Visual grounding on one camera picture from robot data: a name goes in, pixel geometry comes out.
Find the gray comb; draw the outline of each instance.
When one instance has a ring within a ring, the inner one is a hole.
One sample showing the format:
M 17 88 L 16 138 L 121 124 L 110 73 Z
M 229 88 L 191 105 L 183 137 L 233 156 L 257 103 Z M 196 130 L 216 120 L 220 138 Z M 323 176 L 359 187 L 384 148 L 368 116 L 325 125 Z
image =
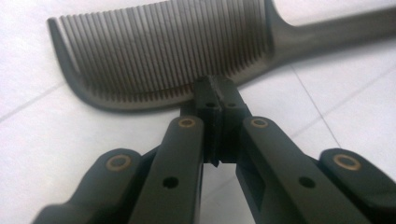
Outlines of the gray comb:
M 272 1 L 171 0 L 49 19 L 64 76 L 85 102 L 136 111 L 192 99 L 192 82 L 236 84 L 318 53 L 396 35 L 396 8 L 301 27 Z

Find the tile grout line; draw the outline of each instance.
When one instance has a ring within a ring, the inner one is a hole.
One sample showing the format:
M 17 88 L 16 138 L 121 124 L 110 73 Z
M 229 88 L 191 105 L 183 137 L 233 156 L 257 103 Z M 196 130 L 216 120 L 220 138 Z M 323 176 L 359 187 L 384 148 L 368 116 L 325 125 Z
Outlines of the tile grout line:
M 12 116 L 18 114 L 21 112 L 23 109 L 27 108 L 29 105 L 34 104 L 35 102 L 43 99 L 44 97 L 50 95 L 54 91 L 58 90 L 60 87 L 62 87 L 65 84 L 65 82 L 60 82 L 56 84 L 55 86 L 49 88 L 48 90 L 44 91 L 43 93 L 39 94 L 37 97 L 33 98 L 32 100 L 24 103 L 23 105 L 18 106 L 16 109 L 12 110 L 11 112 L 5 114 L 3 117 L 0 118 L 0 123 L 5 121 L 6 119 L 11 118 Z
M 392 66 L 390 69 L 386 70 L 383 74 L 379 75 L 378 77 L 373 78 L 372 80 L 370 80 L 369 83 L 365 84 L 364 86 L 362 86 L 361 88 L 357 89 L 356 91 L 353 91 L 352 93 L 350 93 L 344 100 L 342 100 L 340 103 L 336 104 L 335 106 L 333 106 L 332 108 L 328 109 L 326 112 L 323 113 L 323 116 L 327 116 L 330 113 L 332 113 L 334 110 L 336 110 L 338 107 L 340 107 L 341 105 L 344 105 L 346 102 L 348 102 L 349 100 L 351 100 L 352 98 L 354 98 L 355 96 L 359 95 L 361 92 L 365 91 L 366 89 L 368 89 L 370 86 L 373 86 L 379 79 L 381 79 L 382 77 L 385 77 L 387 74 L 389 74 L 390 72 L 392 72 L 394 69 L 396 69 L 396 65 Z
M 351 100 L 352 98 L 354 98 L 355 96 L 359 95 L 361 92 L 363 92 L 364 90 L 366 90 L 368 87 L 370 87 L 371 85 L 374 85 L 379 79 L 381 79 L 382 77 L 386 76 L 388 73 L 390 73 L 391 71 L 393 71 L 393 69 L 396 69 L 396 66 L 392 66 L 389 70 L 387 70 L 386 72 L 384 72 L 382 75 L 374 78 L 373 80 L 371 80 L 371 82 L 369 82 L 368 84 L 364 85 L 363 87 L 359 88 L 358 90 L 350 93 L 344 100 L 342 100 L 340 103 L 336 104 L 335 106 L 333 106 L 332 108 L 328 109 L 326 112 L 324 112 L 322 115 L 323 117 L 326 117 L 327 115 L 331 114 L 334 110 L 336 110 L 337 108 L 339 108 L 341 105 L 345 104 L 346 102 L 348 102 L 349 100 Z M 312 125 L 316 124 L 318 121 L 321 120 L 321 117 L 317 117 L 316 119 L 313 119 L 311 122 L 309 122 L 307 125 L 305 125 L 302 129 L 298 130 L 296 133 L 292 134 L 291 137 L 296 137 L 298 136 L 300 133 L 304 132 L 305 130 L 307 130 L 309 127 L 311 127 Z
M 303 82 L 301 81 L 300 77 L 298 76 L 297 72 L 295 71 L 293 65 L 290 65 L 291 70 L 293 71 L 294 75 L 297 76 L 297 79 L 299 80 L 300 84 L 303 86 L 305 93 L 308 95 L 309 100 L 311 101 L 311 103 L 314 105 L 315 109 L 317 110 L 317 112 L 320 115 L 320 119 L 323 120 L 324 124 L 326 125 L 327 129 L 329 130 L 330 134 L 332 135 L 332 138 L 334 139 L 335 143 L 337 144 L 338 147 L 341 147 L 340 143 L 338 142 L 337 138 L 335 137 L 334 133 L 332 132 L 332 129 L 330 128 L 329 124 L 327 123 L 326 119 L 323 117 L 323 115 L 320 113 L 320 110 L 317 106 L 317 104 L 315 104 L 314 99 L 312 98 L 311 94 L 309 94 L 308 90 L 306 89 L 305 85 L 303 84 Z

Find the white surface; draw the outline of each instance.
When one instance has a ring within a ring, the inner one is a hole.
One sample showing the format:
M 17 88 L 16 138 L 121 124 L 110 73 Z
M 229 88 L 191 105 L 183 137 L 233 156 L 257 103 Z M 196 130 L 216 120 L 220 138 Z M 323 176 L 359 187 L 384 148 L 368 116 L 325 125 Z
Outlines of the white surface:
M 154 1 L 6 1 L 0 14 L 0 223 L 32 222 L 63 203 L 103 153 L 161 143 L 177 110 L 120 115 L 82 103 L 64 82 L 46 19 Z M 392 0 L 276 0 L 302 24 Z M 254 115 L 278 123 L 308 155 L 344 147 L 396 180 L 396 41 L 279 68 L 240 88 Z M 233 165 L 205 165 L 201 223 L 253 223 Z

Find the brass rivet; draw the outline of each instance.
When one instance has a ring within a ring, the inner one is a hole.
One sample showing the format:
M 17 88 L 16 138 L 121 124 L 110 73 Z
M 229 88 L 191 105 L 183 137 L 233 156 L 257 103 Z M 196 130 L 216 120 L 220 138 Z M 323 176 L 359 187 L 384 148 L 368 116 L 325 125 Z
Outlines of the brass rivet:
M 182 127 L 182 128 L 190 128 L 193 127 L 195 125 L 195 120 L 193 119 L 181 119 L 178 122 L 178 126 Z
M 351 164 L 345 163 L 342 159 L 350 161 Z M 345 154 L 337 154 L 332 158 L 332 160 L 335 164 L 350 171 L 358 171 L 361 168 L 361 163 L 358 160 Z
M 106 168 L 109 171 L 118 172 L 130 166 L 131 162 L 132 162 L 131 157 L 120 154 L 110 158 L 106 163 Z
M 253 119 L 250 124 L 256 128 L 266 128 L 268 126 L 268 122 L 265 119 Z

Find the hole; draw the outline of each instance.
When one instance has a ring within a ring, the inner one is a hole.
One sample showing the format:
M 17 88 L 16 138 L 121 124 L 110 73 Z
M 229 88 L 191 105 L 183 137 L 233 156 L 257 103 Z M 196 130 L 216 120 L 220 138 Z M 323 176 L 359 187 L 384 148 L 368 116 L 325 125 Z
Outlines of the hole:
M 298 180 L 299 180 L 301 185 L 303 185 L 304 187 L 306 187 L 308 189 L 312 189 L 316 185 L 315 182 L 311 178 L 308 178 L 308 177 L 305 177 L 305 176 L 300 177 Z
M 215 107 L 216 105 L 215 105 L 215 104 L 213 104 L 213 103 L 207 103 L 207 104 L 206 104 L 206 106 L 207 106 L 207 107 L 211 107 L 211 108 L 212 108 L 212 107 Z
M 166 189 L 174 189 L 178 185 L 178 179 L 176 177 L 167 177 L 163 180 L 163 187 Z

